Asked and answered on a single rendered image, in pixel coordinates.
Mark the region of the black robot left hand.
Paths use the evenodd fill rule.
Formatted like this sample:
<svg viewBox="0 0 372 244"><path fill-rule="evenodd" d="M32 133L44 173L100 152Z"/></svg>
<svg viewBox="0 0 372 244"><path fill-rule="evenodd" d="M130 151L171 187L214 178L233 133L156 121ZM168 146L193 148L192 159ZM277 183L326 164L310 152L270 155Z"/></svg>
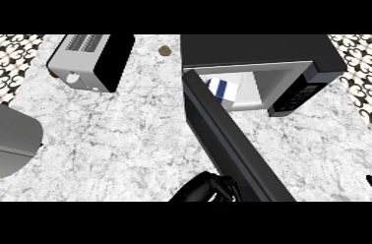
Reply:
<svg viewBox="0 0 372 244"><path fill-rule="evenodd" d="M239 202L236 182L229 176L208 171L199 173L183 185L170 199L171 202Z"/></svg>

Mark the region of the black microwave door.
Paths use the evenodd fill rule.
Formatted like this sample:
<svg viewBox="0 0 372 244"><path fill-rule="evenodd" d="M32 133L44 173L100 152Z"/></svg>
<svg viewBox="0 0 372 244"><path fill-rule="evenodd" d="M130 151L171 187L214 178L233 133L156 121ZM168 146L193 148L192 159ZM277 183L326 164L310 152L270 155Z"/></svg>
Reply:
<svg viewBox="0 0 372 244"><path fill-rule="evenodd" d="M243 202L294 202L266 160L218 104L198 73L181 75L186 122L223 176L232 178Z"/></svg>

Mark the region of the white blue milk carton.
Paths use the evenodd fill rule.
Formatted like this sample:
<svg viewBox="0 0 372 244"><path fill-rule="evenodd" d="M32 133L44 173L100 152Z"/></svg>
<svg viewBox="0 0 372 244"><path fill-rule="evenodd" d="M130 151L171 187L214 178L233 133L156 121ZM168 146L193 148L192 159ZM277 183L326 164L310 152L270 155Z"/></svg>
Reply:
<svg viewBox="0 0 372 244"><path fill-rule="evenodd" d="M205 85L217 98L218 103L223 105L233 105L236 100L238 84L221 79L211 78L207 80Z"/></svg>

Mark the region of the black microwave oven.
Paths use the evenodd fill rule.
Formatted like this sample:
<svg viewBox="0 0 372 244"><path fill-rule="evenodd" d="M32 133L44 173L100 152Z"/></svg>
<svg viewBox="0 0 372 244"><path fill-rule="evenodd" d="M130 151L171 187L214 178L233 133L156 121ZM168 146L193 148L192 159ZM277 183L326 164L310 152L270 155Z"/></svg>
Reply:
<svg viewBox="0 0 372 244"><path fill-rule="evenodd" d="M238 84L227 111L289 115L347 66L325 34L183 34L181 74Z"/></svg>

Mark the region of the silver black toaster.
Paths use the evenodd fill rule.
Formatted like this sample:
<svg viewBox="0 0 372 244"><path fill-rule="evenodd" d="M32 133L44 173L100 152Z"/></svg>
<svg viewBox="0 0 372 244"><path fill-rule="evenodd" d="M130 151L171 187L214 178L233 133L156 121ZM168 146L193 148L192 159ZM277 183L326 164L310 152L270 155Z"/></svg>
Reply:
<svg viewBox="0 0 372 244"><path fill-rule="evenodd" d="M49 73L72 89L115 92L134 41L131 34L66 34L46 62Z"/></svg>

